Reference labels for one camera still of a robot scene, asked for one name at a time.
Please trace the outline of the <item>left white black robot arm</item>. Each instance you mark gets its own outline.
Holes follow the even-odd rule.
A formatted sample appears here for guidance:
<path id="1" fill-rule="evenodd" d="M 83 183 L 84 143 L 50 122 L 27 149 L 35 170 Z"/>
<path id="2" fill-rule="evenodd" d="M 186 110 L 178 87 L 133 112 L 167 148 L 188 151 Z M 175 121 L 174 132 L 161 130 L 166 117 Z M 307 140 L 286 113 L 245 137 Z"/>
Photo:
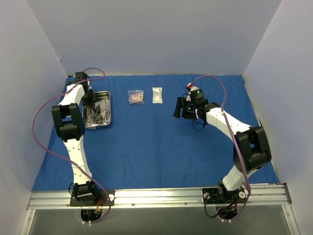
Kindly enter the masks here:
<path id="1" fill-rule="evenodd" d="M 94 104 L 93 91 L 90 82 L 76 79 L 67 86 L 67 94 L 62 101 L 51 108 L 57 136 L 62 139 L 73 170 L 72 197 L 82 200 L 87 205 L 94 205 L 99 198 L 96 185 L 92 181 L 85 151 L 84 134 L 85 123 L 79 109 L 82 100 Z"/>

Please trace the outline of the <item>white paper packet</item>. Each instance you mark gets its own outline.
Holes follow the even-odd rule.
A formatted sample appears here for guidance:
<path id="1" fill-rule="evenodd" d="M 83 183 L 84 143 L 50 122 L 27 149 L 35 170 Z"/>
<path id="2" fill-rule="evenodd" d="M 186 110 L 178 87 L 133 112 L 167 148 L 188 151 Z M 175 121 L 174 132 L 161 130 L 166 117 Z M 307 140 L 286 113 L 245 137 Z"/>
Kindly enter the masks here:
<path id="1" fill-rule="evenodd" d="M 162 104 L 162 87 L 153 87 L 153 104 Z"/>

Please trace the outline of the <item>steel instrument tray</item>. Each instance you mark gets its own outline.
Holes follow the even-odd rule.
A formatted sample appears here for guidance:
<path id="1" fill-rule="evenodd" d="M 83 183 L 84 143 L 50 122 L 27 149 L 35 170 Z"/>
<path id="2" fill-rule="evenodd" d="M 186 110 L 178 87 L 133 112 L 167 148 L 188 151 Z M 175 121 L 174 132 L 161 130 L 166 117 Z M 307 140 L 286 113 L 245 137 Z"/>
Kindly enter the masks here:
<path id="1" fill-rule="evenodd" d="M 110 108 L 111 108 L 111 94 L 108 91 L 101 91 L 101 92 L 95 92 L 95 101 L 99 102 L 99 101 L 108 101 L 110 103 Z M 103 125 L 103 126 L 94 126 L 94 127 L 86 127 L 86 129 L 97 129 L 97 128 L 102 128 L 102 127 L 107 127 L 111 124 L 111 122 L 108 125 Z"/>

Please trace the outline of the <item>purple printed packet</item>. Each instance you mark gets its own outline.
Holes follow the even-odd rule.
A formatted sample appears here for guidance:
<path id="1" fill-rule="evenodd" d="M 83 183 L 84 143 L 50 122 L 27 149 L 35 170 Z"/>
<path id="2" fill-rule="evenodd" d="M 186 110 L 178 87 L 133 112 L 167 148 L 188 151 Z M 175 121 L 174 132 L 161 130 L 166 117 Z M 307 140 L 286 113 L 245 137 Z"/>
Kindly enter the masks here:
<path id="1" fill-rule="evenodd" d="M 143 90 L 129 90 L 128 100 L 130 104 L 144 104 L 144 91 Z"/>

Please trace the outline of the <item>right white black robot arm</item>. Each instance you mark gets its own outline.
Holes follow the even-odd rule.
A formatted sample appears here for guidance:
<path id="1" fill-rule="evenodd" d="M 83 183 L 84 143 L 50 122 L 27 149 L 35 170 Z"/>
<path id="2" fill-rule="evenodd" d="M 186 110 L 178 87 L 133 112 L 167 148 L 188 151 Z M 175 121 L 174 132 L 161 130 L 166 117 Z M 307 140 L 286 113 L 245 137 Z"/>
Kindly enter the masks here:
<path id="1" fill-rule="evenodd" d="M 230 201 L 241 187 L 250 190 L 248 179 L 256 171 L 271 162 L 271 152 L 263 127 L 245 124 L 215 102 L 207 99 L 192 102 L 190 97 L 178 97 L 173 117 L 201 119 L 204 126 L 211 125 L 233 142 L 234 166 L 219 182 L 218 198 Z"/>

